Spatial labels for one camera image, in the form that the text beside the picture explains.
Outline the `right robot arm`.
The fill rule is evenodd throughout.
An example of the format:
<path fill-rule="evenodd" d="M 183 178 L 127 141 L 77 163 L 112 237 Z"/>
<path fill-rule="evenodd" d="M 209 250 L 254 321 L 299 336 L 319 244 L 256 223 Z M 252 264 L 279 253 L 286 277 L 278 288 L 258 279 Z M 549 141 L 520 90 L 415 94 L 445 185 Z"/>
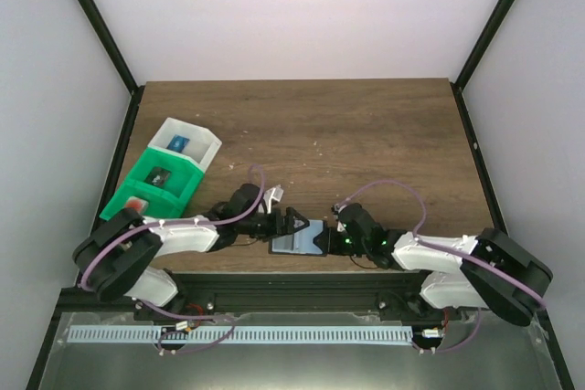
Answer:
<path fill-rule="evenodd" d="M 323 254 L 364 256 L 379 269 L 426 272 L 406 297 L 416 319 L 443 308 L 481 308 L 527 326 L 543 307 L 552 271 L 503 231 L 430 237 L 385 228 L 358 203 L 334 212 L 336 226 L 325 226 L 313 239 Z"/>

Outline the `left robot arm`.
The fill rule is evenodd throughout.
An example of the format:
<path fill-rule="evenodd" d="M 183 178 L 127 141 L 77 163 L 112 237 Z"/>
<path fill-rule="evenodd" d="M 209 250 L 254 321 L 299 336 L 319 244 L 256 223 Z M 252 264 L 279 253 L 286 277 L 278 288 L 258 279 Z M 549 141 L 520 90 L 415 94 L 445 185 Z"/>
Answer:
<path fill-rule="evenodd" d="M 310 226 L 296 209 L 274 206 L 282 190 L 243 184 L 227 202 L 190 218 L 152 218 L 125 207 L 99 226 L 72 254 L 79 287 L 109 302 L 146 300 L 166 320 L 186 311 L 186 296 L 166 269 L 151 263 L 183 252 L 212 253 L 232 246 L 240 235 L 257 240 L 292 236 Z"/>

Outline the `black leather card holder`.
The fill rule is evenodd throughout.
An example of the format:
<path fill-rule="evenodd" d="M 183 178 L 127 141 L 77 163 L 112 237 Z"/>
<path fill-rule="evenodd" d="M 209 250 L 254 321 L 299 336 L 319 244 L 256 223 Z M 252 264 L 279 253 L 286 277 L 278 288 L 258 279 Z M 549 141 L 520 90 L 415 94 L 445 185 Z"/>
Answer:
<path fill-rule="evenodd" d="M 268 251 L 273 255 L 324 257 L 326 255 L 324 247 L 314 243 L 324 231 L 325 221 L 310 220 L 309 227 L 293 235 L 272 239 Z"/>

